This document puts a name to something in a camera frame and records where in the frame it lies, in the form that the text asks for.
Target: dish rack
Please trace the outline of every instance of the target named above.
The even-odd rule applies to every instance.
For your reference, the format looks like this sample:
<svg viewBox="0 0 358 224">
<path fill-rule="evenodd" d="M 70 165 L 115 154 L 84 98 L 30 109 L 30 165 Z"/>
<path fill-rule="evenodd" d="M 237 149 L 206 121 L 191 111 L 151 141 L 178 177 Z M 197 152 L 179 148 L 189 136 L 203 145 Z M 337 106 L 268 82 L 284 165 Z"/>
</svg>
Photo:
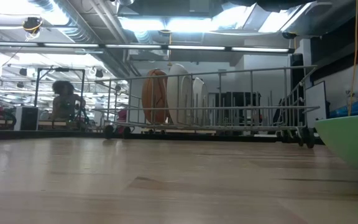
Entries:
<svg viewBox="0 0 358 224">
<path fill-rule="evenodd" d="M 303 69 L 304 77 L 301 81 L 292 89 L 288 91 L 287 87 L 287 74 L 289 70 Z M 114 127 L 126 127 L 123 131 L 124 137 L 132 133 L 132 128 L 137 127 L 141 129 L 149 129 L 150 133 L 154 133 L 155 130 L 159 130 L 160 133 L 164 133 L 164 130 L 189 130 L 195 133 L 199 131 L 216 131 L 217 133 L 225 132 L 250 132 L 249 134 L 257 134 L 259 132 L 268 132 L 269 134 L 276 134 L 282 139 L 283 142 L 290 141 L 291 139 L 297 139 L 300 145 L 307 143 L 308 147 L 314 146 L 314 131 L 308 128 L 307 125 L 307 113 L 313 110 L 317 110 L 319 106 L 311 106 L 306 104 L 306 88 L 305 81 L 316 70 L 316 66 L 295 66 L 295 67 L 281 67 L 281 68 L 263 68 L 253 70 L 232 70 L 232 71 L 219 71 L 219 72 L 205 72 L 205 73 L 187 73 L 169 75 L 168 78 L 173 77 L 190 77 L 191 80 L 195 80 L 196 77 L 201 78 L 203 76 L 217 75 L 218 76 L 218 92 L 208 94 L 208 102 L 203 102 L 200 105 L 198 102 L 192 100 L 190 105 L 184 107 L 176 107 L 168 105 L 165 108 L 143 108 L 142 98 L 139 95 L 134 94 L 134 82 L 138 80 L 145 80 L 148 78 L 161 78 L 158 76 L 153 77 L 130 77 L 130 78 L 113 78 L 106 80 L 96 80 L 99 85 L 108 87 L 108 107 L 105 109 L 98 109 L 103 113 L 118 114 L 119 111 L 126 111 L 126 120 L 118 120 L 114 115 L 112 119 L 107 120 L 107 130 L 110 132 Z M 260 93 L 254 91 L 254 75 L 256 72 L 263 71 L 283 71 L 283 98 L 278 104 L 273 103 L 273 94 L 270 91 L 268 96 L 267 105 L 260 105 Z M 250 92 L 243 92 L 242 98 L 243 104 L 237 103 L 233 97 L 230 98 L 230 93 L 222 92 L 222 79 L 227 74 L 248 74 L 249 75 L 249 90 Z M 112 83 L 126 80 L 129 85 L 129 89 L 126 91 L 128 95 L 128 104 L 124 109 L 117 109 L 117 93 L 119 90 L 112 87 Z M 115 93 L 115 100 L 112 99 L 111 94 Z M 198 96 L 193 95 L 193 89 L 189 96 L 181 96 L 182 98 L 199 99 Z M 143 110 L 161 111 L 168 113 L 167 119 L 164 123 L 157 123 L 153 120 L 147 121 L 144 118 Z M 189 119 L 186 119 L 185 123 L 173 122 L 169 117 L 169 111 L 176 110 L 177 113 L 184 111 Z"/>
</svg>

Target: ceiling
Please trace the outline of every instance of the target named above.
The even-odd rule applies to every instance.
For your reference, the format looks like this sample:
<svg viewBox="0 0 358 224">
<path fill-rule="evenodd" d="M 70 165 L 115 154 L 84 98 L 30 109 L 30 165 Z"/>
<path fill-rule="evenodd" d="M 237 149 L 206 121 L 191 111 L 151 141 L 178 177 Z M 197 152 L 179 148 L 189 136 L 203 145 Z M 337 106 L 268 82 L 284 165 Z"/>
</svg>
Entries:
<svg viewBox="0 0 358 224">
<path fill-rule="evenodd" d="M 95 10 L 91 4 L 93 1 L 98 10 Z M 284 39 L 280 32 L 280 28 L 287 24 L 288 27 L 284 31 L 310 37 L 331 32 L 354 16 L 354 0 L 318 1 L 318 5 L 312 2 L 308 7 L 305 7 L 304 11 L 304 5 L 302 5 L 281 12 L 266 11 L 257 4 L 245 7 L 228 4 L 225 3 L 227 1 L 223 0 L 137 0 L 136 4 L 128 7 L 118 7 L 111 4 L 110 1 L 100 0 L 49 0 L 49 2 L 58 3 L 53 6 L 61 7 L 60 14 L 59 12 L 51 14 L 45 12 L 45 9 L 41 7 L 35 7 L 35 3 L 40 2 L 48 1 L 0 0 L 0 41 L 28 40 L 70 43 L 78 43 L 79 41 L 89 43 L 89 41 L 92 41 L 106 44 L 118 44 L 126 41 L 127 43 L 140 42 L 144 44 L 144 42 L 141 42 L 144 40 L 139 39 L 138 30 L 135 30 L 135 32 L 129 30 L 126 28 L 126 24 L 120 23 L 120 21 L 123 19 L 135 20 L 139 24 L 142 24 L 141 22 L 144 20 L 149 21 L 144 26 L 151 26 L 150 21 L 161 21 L 164 28 L 169 27 L 171 30 L 175 30 L 177 27 L 173 27 L 172 21 L 179 18 L 192 19 L 186 26 L 179 27 L 179 29 L 192 27 L 192 32 L 174 31 L 171 36 L 169 34 L 162 35 L 155 29 L 142 30 L 142 32 L 146 32 L 147 40 L 153 44 L 288 47 L 290 41 Z M 106 8 L 103 8 L 100 2 L 106 5 Z M 113 20 L 110 20 L 109 14 L 113 15 Z M 34 40 L 29 40 L 29 33 L 23 30 L 22 23 L 28 17 L 40 16 L 44 18 L 44 23 L 39 36 Z M 289 22 L 295 17 L 296 19 L 292 23 Z M 66 24 L 66 22 L 63 22 L 65 19 L 71 19 L 68 20 L 71 22 Z M 213 31 L 205 30 L 205 26 L 202 25 L 194 26 L 200 21 L 209 21 L 209 25 L 217 22 L 219 25 L 215 26 L 217 28 Z M 74 39 L 67 32 L 70 30 L 69 28 L 81 31 L 83 37 L 87 37 L 87 39 Z M 0 101 L 5 104 L 12 101 L 12 99 L 7 99 L 5 95 L 17 96 L 19 99 L 24 96 L 31 98 L 35 90 L 34 68 L 70 67 L 85 69 L 85 92 L 88 97 L 87 102 L 89 101 L 88 108 L 91 109 L 96 104 L 102 104 L 106 107 L 106 100 L 102 98 L 102 93 L 108 92 L 107 88 L 94 84 L 97 79 L 94 74 L 96 69 L 103 71 L 103 78 L 113 78 L 122 74 L 126 76 L 135 74 L 136 70 L 140 74 L 145 74 L 154 67 L 166 65 L 169 60 L 181 63 L 188 62 L 189 66 L 199 63 L 205 65 L 205 62 L 217 63 L 217 67 L 220 67 L 223 64 L 234 66 L 241 57 L 240 53 L 194 50 L 174 50 L 171 52 L 131 50 L 128 53 L 131 55 L 130 60 L 125 57 L 126 53 L 122 50 L 89 52 L 78 49 L 0 47 L 0 63 L 9 62 L 7 64 L 11 65 L 8 67 L 5 64 L 2 70 L 3 84 L 1 90 L 3 92 L 0 94 Z M 135 65 L 136 68 L 131 69 L 130 64 Z M 27 76 L 19 74 L 21 68 L 27 69 Z M 214 66 L 208 64 L 208 68 L 214 68 Z M 53 93 L 50 92 L 53 80 L 69 80 L 74 82 L 77 89 L 80 89 L 79 75 L 81 74 L 73 72 L 48 74 L 50 78 L 42 80 L 40 85 L 40 91 L 42 91 L 40 97 L 45 98 L 45 104 L 49 104 L 44 107 L 50 108 L 50 102 L 53 99 Z M 18 88 L 18 82 L 22 82 L 24 88 Z"/>
</svg>

